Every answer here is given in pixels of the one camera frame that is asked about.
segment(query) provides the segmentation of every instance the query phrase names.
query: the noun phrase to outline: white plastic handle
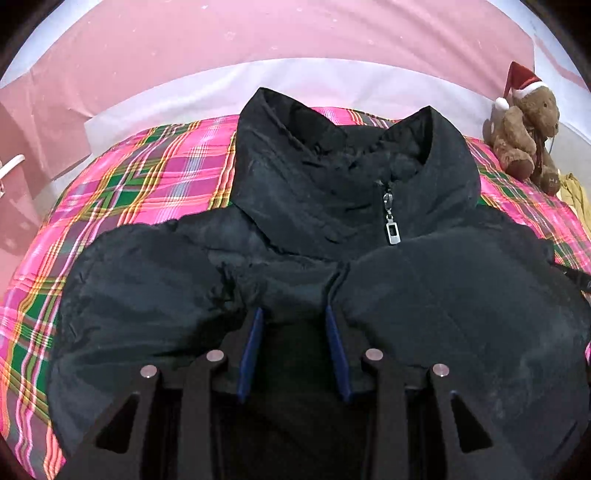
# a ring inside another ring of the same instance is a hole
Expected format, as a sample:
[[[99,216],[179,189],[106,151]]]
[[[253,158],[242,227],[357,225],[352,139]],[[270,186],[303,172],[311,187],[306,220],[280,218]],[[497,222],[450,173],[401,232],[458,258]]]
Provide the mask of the white plastic handle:
[[[8,173],[16,167],[19,163],[22,163],[25,160],[25,155],[17,155],[11,161],[9,161],[6,165],[0,167],[0,180],[2,180]]]

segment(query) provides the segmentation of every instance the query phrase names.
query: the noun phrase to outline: plaid blanket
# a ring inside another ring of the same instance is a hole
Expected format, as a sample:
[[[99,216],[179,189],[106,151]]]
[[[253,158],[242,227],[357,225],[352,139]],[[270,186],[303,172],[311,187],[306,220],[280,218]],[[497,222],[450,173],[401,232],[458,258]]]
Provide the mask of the plaid blanket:
[[[392,125],[362,112],[317,110],[338,125]],[[97,235],[119,225],[226,206],[237,122],[233,115],[164,125],[128,138],[80,174],[44,221],[0,305],[0,429],[34,477],[53,479],[64,462],[48,416],[46,376],[72,262]],[[591,273],[591,242],[570,208],[501,173],[482,142],[467,143],[480,170],[482,201],[552,238],[558,261]]]

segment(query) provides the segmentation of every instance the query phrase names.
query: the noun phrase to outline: silver zipper pull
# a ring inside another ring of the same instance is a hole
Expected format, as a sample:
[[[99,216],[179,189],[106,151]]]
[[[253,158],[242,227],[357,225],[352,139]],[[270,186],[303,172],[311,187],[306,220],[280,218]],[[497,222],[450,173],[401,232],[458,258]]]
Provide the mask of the silver zipper pull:
[[[392,192],[387,191],[384,194],[384,209],[386,210],[386,233],[388,234],[388,241],[390,245],[400,243],[400,233],[398,232],[398,224],[394,221],[392,215]]]

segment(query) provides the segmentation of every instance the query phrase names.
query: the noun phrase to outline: red santa hat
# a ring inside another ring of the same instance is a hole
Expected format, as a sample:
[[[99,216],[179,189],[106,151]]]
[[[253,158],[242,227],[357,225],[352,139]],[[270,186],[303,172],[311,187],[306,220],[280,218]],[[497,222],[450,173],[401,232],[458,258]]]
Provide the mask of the red santa hat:
[[[524,96],[540,87],[547,87],[547,85],[530,69],[520,65],[516,61],[512,61],[509,66],[509,73],[507,74],[505,93],[503,97],[496,99],[495,108],[497,110],[507,110],[509,108],[509,103],[506,100],[509,91],[511,91],[513,98],[521,100]]]

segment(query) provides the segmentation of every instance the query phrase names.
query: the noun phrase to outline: stuffed animal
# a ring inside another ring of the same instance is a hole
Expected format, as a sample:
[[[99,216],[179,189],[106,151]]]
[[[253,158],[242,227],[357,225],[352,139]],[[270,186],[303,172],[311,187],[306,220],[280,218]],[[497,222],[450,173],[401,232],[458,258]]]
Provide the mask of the stuffed animal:
[[[513,106],[507,97],[512,93]],[[552,90],[531,70],[512,62],[503,98],[495,102],[491,146],[503,171],[531,181],[547,195],[560,190],[558,170],[544,143],[558,133],[560,112]]]

